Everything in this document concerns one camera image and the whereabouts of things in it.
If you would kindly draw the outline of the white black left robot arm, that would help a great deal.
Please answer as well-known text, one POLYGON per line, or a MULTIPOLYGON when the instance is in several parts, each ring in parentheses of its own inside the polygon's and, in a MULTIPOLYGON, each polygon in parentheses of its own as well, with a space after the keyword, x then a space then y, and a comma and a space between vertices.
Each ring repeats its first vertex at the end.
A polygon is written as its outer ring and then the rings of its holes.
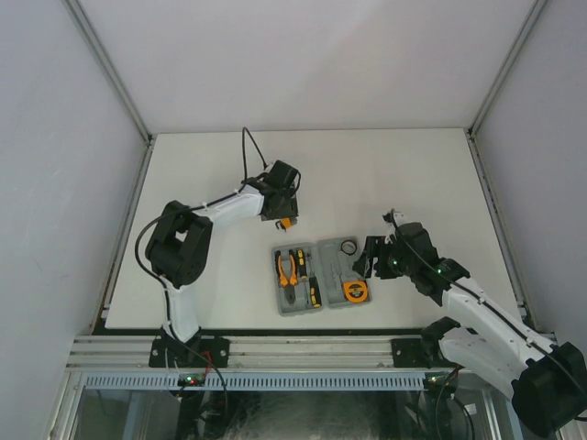
POLYGON ((282 231, 294 226, 299 215, 296 194, 300 183, 300 171, 277 160, 260 175, 244 179, 234 192, 211 203, 167 203, 161 215, 138 234, 135 259, 163 288, 162 329, 173 338, 168 353, 180 366, 192 366, 201 355, 201 345, 193 338, 201 325, 191 286, 205 270, 213 234, 251 217, 273 222, 282 231))

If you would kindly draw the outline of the grey plastic tool case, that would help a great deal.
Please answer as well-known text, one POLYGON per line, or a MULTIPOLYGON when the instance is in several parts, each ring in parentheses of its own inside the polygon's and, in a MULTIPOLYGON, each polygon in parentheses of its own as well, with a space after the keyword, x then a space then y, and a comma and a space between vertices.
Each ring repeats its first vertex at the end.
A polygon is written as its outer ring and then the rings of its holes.
POLYGON ((357 252, 348 256, 340 250, 341 243, 346 239, 352 239, 357 243, 354 236, 344 236, 317 241, 315 243, 298 243, 291 245, 281 245, 271 250, 271 259, 274 266, 273 278, 276 287, 278 312, 282 316, 294 316, 299 314, 316 313, 324 307, 339 309, 345 307, 357 307, 368 304, 372 301, 372 295, 369 288, 370 297, 367 302, 352 303, 348 302, 343 293, 342 283, 344 281, 366 281, 361 275, 352 270, 353 263, 359 258, 359 247, 357 252), (277 272, 275 266, 275 253, 281 251, 287 253, 302 248, 306 256, 306 265, 308 278, 299 280, 297 290, 297 301, 294 306, 290 306, 284 299, 282 289, 278 285, 277 272), (322 306, 313 308, 309 298, 309 278, 316 277, 319 285, 322 306))

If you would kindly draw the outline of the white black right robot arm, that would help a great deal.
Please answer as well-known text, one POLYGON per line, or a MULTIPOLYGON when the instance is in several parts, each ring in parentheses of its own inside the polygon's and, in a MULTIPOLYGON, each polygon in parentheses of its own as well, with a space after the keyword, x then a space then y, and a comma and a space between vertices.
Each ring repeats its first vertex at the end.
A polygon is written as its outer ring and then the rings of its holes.
POLYGON ((368 279, 406 277, 445 311, 422 330, 423 359, 471 370, 507 398, 520 422, 546 438, 586 419, 586 362, 513 317, 457 261, 442 258, 427 230, 396 211, 383 236, 368 236, 353 269, 368 279))

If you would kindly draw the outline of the orange hex key set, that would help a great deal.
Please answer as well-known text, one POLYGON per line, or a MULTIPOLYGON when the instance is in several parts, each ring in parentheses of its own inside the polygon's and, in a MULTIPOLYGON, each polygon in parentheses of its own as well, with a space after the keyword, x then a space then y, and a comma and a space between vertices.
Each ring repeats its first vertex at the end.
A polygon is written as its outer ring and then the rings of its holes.
POLYGON ((297 224, 296 217, 285 217, 285 218, 281 218, 275 222, 275 226, 278 229, 283 230, 283 231, 288 230, 289 228, 295 226, 296 224, 297 224))

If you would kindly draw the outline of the black electrical tape roll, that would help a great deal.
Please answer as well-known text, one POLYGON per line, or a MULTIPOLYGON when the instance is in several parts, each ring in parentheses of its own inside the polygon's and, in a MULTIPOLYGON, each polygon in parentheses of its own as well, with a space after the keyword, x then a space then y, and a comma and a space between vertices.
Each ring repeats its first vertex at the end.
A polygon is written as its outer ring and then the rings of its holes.
POLYGON ((352 239, 346 239, 340 245, 340 250, 348 256, 354 255, 357 252, 357 248, 357 243, 352 239))

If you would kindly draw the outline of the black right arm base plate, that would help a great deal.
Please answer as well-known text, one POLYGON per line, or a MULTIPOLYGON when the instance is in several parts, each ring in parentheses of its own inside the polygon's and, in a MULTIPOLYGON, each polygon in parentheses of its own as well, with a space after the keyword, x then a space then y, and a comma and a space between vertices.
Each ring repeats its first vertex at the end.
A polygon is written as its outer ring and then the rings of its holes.
POLYGON ((394 338, 391 340, 393 365, 402 369, 455 368, 457 363, 448 360, 435 344, 424 342, 419 337, 394 338))

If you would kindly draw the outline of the orange tape measure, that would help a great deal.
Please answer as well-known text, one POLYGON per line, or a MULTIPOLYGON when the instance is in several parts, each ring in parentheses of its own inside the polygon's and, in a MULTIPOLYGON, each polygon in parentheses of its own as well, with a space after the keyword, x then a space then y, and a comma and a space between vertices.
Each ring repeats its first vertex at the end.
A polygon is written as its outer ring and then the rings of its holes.
POLYGON ((350 280, 342 283, 345 299, 350 303, 364 303, 369 300, 370 293, 365 280, 350 280))

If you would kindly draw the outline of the aluminium frame post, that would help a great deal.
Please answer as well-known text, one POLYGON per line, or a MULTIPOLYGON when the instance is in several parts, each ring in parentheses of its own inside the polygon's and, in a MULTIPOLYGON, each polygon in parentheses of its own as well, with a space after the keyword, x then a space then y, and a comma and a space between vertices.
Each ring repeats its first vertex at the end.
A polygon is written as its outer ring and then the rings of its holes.
POLYGON ((512 69, 514 68, 518 58, 522 54, 531 34, 536 28, 540 18, 545 9, 549 6, 549 0, 536 0, 532 3, 521 28, 519 28, 513 43, 507 51, 505 58, 493 78, 492 84, 485 94, 482 103, 473 118, 467 133, 470 137, 475 137, 482 128, 486 116, 490 113, 494 101, 497 99, 499 93, 504 87, 512 69))
POLYGON ((134 128, 142 141, 148 146, 152 141, 152 134, 148 129, 143 117, 140 114, 134 100, 132 99, 127 87, 115 64, 112 62, 102 40, 100 39, 90 17, 85 12, 81 1, 63 0, 61 2, 72 19, 73 24, 78 29, 84 43, 89 49, 91 55, 97 63, 102 74, 105 76, 110 88, 114 92, 117 100, 122 105, 123 110, 130 118, 134 128))

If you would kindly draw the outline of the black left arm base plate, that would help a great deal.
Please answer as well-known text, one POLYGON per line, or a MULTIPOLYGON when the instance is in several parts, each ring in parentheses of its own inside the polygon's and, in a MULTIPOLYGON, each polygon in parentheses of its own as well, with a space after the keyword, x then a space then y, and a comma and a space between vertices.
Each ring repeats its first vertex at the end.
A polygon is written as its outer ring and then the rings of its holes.
POLYGON ((168 335, 157 336, 150 348, 150 368, 227 367, 230 341, 219 336, 195 337, 181 343, 168 335))

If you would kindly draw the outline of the long black yellow screwdriver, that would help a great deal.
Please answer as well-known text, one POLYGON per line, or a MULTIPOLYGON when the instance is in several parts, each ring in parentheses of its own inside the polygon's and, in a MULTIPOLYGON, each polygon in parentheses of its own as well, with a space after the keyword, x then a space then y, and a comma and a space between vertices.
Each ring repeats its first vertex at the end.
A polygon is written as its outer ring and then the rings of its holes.
POLYGON ((297 269, 298 279, 299 280, 306 280, 308 278, 308 272, 307 272, 305 252, 302 248, 298 248, 295 251, 295 255, 297 258, 296 269, 297 269))

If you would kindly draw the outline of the short yellow black screwdriver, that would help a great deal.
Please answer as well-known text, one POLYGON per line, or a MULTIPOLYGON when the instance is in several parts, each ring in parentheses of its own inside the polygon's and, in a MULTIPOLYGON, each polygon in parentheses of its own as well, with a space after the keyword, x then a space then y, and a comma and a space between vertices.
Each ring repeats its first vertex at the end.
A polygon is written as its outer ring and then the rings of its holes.
POLYGON ((320 308, 322 306, 319 285, 316 277, 309 278, 309 298, 310 304, 313 308, 320 308))

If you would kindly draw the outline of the orange black pliers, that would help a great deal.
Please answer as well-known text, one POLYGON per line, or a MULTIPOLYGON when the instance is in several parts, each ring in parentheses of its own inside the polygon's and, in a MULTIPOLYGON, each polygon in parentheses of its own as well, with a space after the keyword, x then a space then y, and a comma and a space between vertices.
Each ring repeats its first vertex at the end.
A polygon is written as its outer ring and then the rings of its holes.
POLYGON ((285 301, 294 306, 297 301, 299 280, 297 275, 296 258, 292 251, 275 253, 275 266, 278 285, 282 289, 285 301))

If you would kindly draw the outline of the right aluminium frame post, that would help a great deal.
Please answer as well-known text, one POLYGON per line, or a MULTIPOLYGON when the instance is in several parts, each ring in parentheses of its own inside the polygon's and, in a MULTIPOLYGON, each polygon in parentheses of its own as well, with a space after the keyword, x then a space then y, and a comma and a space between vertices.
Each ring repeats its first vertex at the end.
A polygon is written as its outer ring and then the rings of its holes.
POLYGON ((518 58, 522 54, 531 34, 536 28, 540 18, 545 9, 549 6, 549 0, 536 0, 532 3, 521 28, 519 28, 513 43, 507 51, 505 58, 493 78, 492 84, 485 94, 482 103, 473 118, 467 133, 470 137, 475 137, 482 128, 486 116, 490 113, 494 101, 497 99, 499 93, 504 87, 512 69, 514 68, 518 58))

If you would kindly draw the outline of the left aluminium frame post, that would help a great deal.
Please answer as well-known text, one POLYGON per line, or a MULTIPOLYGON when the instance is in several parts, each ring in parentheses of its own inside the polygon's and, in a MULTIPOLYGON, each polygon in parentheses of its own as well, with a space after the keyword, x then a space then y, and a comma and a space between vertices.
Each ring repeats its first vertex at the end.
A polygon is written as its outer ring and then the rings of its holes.
POLYGON ((140 114, 134 100, 132 99, 127 87, 115 64, 112 62, 102 40, 100 39, 90 17, 85 12, 81 1, 63 0, 61 2, 72 19, 73 24, 78 29, 84 43, 89 49, 91 55, 97 63, 102 74, 105 76, 110 88, 114 92, 117 100, 122 105, 123 110, 130 118, 134 128, 142 141, 148 146, 152 141, 152 134, 148 129, 143 117, 140 114))

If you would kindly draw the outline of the aluminium front rail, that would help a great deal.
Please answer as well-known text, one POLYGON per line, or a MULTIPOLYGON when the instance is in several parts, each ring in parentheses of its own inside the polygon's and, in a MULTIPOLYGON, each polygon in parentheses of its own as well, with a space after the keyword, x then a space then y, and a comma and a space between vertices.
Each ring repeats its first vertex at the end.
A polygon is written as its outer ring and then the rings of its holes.
MULTIPOLYGON (((206 335, 227 338, 226 371, 391 371, 391 340, 417 335, 206 335)), ((143 372, 154 335, 84 335, 74 339, 66 368, 143 372)))

